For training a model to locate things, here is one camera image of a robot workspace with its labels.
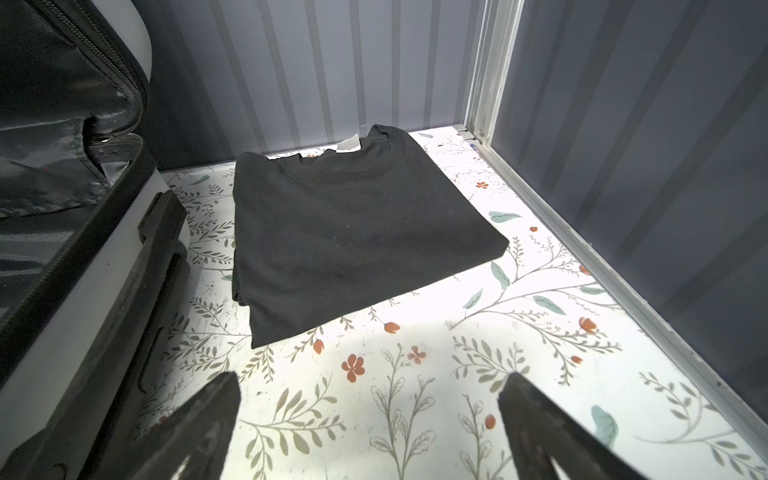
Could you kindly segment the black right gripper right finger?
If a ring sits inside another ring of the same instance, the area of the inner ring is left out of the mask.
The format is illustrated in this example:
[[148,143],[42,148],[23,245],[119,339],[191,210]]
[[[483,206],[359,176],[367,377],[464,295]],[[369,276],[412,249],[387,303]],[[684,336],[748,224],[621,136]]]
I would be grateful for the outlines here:
[[533,383],[509,375],[498,406],[520,479],[641,479]]

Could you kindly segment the black t-shirt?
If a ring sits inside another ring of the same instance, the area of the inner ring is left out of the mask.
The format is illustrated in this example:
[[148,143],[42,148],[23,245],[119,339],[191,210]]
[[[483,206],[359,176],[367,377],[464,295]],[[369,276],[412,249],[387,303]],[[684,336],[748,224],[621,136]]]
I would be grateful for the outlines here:
[[352,152],[241,154],[232,296],[259,348],[503,255],[494,228],[405,131]]

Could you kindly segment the white black suitcase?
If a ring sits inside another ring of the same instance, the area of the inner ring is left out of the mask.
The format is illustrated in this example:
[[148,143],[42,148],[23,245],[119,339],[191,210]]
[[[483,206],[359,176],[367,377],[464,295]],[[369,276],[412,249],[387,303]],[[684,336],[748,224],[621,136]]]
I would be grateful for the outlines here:
[[190,267],[136,132],[129,1],[1,5],[1,475],[86,479],[134,441]]

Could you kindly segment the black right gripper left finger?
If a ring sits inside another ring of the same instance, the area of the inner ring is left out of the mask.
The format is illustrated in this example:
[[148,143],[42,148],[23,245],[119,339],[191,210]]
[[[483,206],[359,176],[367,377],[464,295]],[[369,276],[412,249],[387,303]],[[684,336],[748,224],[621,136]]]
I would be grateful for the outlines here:
[[149,432],[122,466],[124,479],[218,479],[241,403],[238,378],[219,374]]

